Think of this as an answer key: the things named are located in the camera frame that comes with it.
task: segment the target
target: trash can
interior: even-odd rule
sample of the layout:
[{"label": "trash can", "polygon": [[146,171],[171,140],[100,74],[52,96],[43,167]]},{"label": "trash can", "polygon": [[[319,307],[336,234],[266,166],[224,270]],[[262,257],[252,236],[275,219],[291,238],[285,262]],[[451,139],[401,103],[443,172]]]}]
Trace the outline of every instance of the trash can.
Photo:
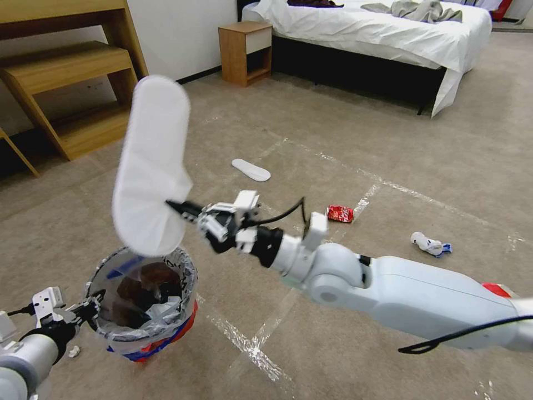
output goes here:
[{"label": "trash can", "polygon": [[105,290],[100,313],[89,325],[107,351],[144,362],[193,325],[197,280],[196,268],[180,248],[164,257],[119,249],[86,284],[86,297]]}]

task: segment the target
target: red candy wrapper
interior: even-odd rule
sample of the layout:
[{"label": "red candy wrapper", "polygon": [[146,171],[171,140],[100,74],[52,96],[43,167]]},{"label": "red candy wrapper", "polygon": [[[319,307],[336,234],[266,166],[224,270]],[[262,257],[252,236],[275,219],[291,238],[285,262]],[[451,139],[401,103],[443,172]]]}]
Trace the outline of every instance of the red candy wrapper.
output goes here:
[{"label": "red candy wrapper", "polygon": [[354,209],[344,206],[328,206],[326,209],[328,219],[340,222],[352,222],[354,220]]}]

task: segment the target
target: red object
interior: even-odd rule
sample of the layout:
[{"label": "red object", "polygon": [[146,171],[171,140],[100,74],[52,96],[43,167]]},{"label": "red object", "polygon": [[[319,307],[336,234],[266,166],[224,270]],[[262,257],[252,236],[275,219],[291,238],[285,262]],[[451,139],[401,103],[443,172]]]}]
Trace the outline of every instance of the red object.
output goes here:
[{"label": "red object", "polygon": [[[183,327],[183,329],[170,341],[170,343],[168,344],[171,344],[171,343],[174,343],[176,340],[178,339],[181,339],[183,337],[183,335],[185,335],[187,333],[187,331],[191,328],[191,326],[193,326],[193,323],[194,323],[194,317],[196,317],[196,311],[198,310],[198,304],[196,301],[194,301],[194,309],[193,309],[193,313],[191,314],[191,316],[189,317],[189,319],[187,320],[185,326]],[[161,344],[163,344],[167,339],[161,339],[157,342],[154,342],[154,343],[150,343],[149,345],[147,345],[146,347],[143,347],[141,349],[141,351],[143,353],[150,353],[151,351],[155,350],[157,347],[159,347]],[[148,360],[149,357],[142,357],[142,358],[139,358],[137,360],[135,360],[135,362],[138,362],[138,363],[145,363],[147,360]]]},{"label": "red object", "polygon": [[501,296],[501,297],[511,297],[511,295],[508,294],[505,290],[503,290],[503,289],[501,288],[501,286],[498,285],[497,283],[488,283],[488,282],[485,282],[485,283],[482,283],[481,285],[482,285],[485,289],[490,290],[492,293],[497,294],[498,296]]},{"label": "red object", "polygon": [[492,16],[492,20],[501,22],[501,20],[503,19],[511,3],[512,3],[512,0],[503,0],[500,3],[498,9],[490,12],[490,15]]},{"label": "red object", "polygon": [[328,206],[328,219],[339,222],[352,222],[354,209],[344,206]]}]

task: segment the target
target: drawer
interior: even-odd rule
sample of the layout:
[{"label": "drawer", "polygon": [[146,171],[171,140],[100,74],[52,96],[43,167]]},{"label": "drawer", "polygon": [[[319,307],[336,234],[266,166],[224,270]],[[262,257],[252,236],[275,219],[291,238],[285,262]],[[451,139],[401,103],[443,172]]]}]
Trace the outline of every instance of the drawer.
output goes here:
[{"label": "drawer", "polygon": [[272,46],[272,28],[261,29],[246,35],[246,54],[270,46]]}]

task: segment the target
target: bed frame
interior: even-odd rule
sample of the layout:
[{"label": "bed frame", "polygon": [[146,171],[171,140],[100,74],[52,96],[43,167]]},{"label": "bed frame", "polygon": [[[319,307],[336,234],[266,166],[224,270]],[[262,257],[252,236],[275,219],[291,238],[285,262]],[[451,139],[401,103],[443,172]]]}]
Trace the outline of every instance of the bed frame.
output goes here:
[{"label": "bed frame", "polygon": [[[258,0],[237,0],[237,17]],[[418,106],[433,105],[446,68],[431,69],[366,56],[297,40],[272,37],[272,69],[341,87],[371,97],[396,98]]]}]

